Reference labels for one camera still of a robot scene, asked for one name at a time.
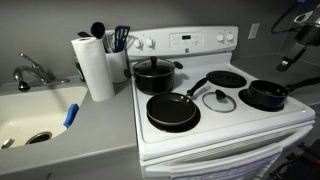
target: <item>stove knob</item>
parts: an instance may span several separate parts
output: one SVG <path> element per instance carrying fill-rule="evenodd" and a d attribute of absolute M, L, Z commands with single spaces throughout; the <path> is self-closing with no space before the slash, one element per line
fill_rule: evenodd
<path fill-rule="evenodd" d="M 218 34 L 217 35 L 217 41 L 222 42 L 224 40 L 223 34 Z"/>
<path fill-rule="evenodd" d="M 142 43 L 142 41 L 141 41 L 140 39 L 137 38 L 136 40 L 134 40 L 134 46 L 135 46 L 137 49 L 141 48 L 142 45 L 143 45 L 143 43 Z"/>
<path fill-rule="evenodd" d="M 147 39 L 146 43 L 147 43 L 147 46 L 148 46 L 149 48 L 153 47 L 154 44 L 155 44 L 155 43 L 154 43 L 154 40 L 151 39 L 150 37 Z"/>
<path fill-rule="evenodd" d="M 226 39 L 227 39 L 227 41 L 232 41 L 234 39 L 233 34 L 232 33 L 227 34 Z"/>

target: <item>burner drip pan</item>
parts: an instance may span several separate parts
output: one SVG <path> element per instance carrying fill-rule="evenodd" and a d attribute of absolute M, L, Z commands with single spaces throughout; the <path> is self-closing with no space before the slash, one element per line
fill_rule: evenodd
<path fill-rule="evenodd" d="M 207 78 L 211 83 L 227 88 L 240 88 L 247 84 L 245 78 L 229 71 L 212 71 Z"/>

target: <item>sink faucet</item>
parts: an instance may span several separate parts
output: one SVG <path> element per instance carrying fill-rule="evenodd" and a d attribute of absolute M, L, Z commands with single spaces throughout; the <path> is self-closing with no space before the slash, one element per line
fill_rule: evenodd
<path fill-rule="evenodd" d="M 41 84 L 45 84 L 45 85 L 49 85 L 49 84 L 60 84 L 60 83 L 65 83 L 68 82 L 68 79 L 65 80 L 61 80 L 61 81 L 50 81 L 46 72 L 44 71 L 43 67 L 36 63 L 35 61 L 33 61 L 31 58 L 29 58 L 28 56 L 26 56 L 23 53 L 19 54 L 21 57 L 23 57 L 24 59 L 28 60 L 31 62 L 31 67 L 28 66 L 18 66 L 14 72 L 13 72 L 13 78 L 19 82 L 19 86 L 18 89 L 22 92 L 26 92 L 30 89 L 30 86 L 28 85 L 28 83 L 26 83 L 23 79 L 23 72 L 28 72 L 29 74 L 31 74 L 32 76 L 34 76 L 35 78 L 37 78 Z"/>

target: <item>gray countertop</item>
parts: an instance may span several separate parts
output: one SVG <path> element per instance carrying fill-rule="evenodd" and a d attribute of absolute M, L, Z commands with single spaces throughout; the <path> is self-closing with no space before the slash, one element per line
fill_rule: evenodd
<path fill-rule="evenodd" d="M 62 88 L 85 86 L 78 79 L 71 78 Z M 0 150 L 0 175 L 100 154 L 137 151 L 131 81 L 115 84 L 114 88 L 115 97 L 103 102 L 94 102 L 88 91 L 72 126 L 59 136 Z M 17 84 L 0 86 L 0 95 L 19 93 L 16 89 Z"/>
<path fill-rule="evenodd" d="M 287 72 L 277 72 L 275 67 L 281 58 L 280 55 L 247 57 L 234 59 L 232 64 L 258 79 L 281 85 L 320 76 L 320 67 L 303 61 L 294 64 Z M 69 86 L 73 85 L 84 84 L 74 80 Z M 10 90 L 9 86 L 0 87 L 0 93 Z M 71 160 L 112 156 L 117 152 L 132 152 L 138 156 L 131 88 L 130 80 L 115 84 L 116 96 L 104 102 L 92 101 L 88 91 L 73 125 L 63 134 L 47 142 L 1 150 L 0 175 Z M 320 84 L 317 84 L 290 95 L 312 105 L 320 101 L 319 88 Z M 134 164 L 139 167 L 137 158 Z M 94 171 L 96 166 L 101 164 L 91 165 L 91 170 L 85 169 Z"/>

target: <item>black frying pan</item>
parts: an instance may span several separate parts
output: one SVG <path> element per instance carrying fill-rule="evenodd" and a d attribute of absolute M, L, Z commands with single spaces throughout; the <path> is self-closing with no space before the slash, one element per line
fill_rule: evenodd
<path fill-rule="evenodd" d="M 265 107 L 278 108 L 284 104 L 289 92 L 317 83 L 320 83 L 320 77 L 310 78 L 296 84 L 287 85 L 286 87 L 269 81 L 255 80 L 251 82 L 247 89 L 247 95 L 251 101 L 257 104 Z"/>
<path fill-rule="evenodd" d="M 198 81 L 187 95 L 166 92 L 153 96 L 147 102 L 149 120 L 168 127 L 180 126 L 194 119 L 197 106 L 190 99 L 194 92 L 207 82 L 207 78 Z"/>

